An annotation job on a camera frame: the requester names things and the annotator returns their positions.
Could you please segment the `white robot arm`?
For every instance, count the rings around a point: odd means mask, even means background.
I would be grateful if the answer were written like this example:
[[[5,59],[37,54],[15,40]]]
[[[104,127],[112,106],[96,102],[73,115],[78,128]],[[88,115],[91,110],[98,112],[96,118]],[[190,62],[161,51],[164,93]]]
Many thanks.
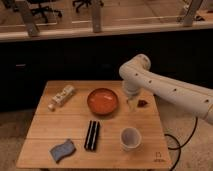
[[[144,54],[120,66],[119,75],[128,98],[144,88],[213,125],[213,89],[154,74],[150,67],[151,61]]]

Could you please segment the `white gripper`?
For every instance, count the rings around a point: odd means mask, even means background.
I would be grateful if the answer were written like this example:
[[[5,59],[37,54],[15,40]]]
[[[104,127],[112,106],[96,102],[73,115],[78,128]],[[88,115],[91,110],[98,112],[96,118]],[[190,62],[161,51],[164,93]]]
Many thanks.
[[[128,97],[127,104],[129,106],[129,110],[135,111],[137,109],[138,100],[134,97],[140,93],[140,89],[126,81],[122,83],[122,88],[125,95]]]

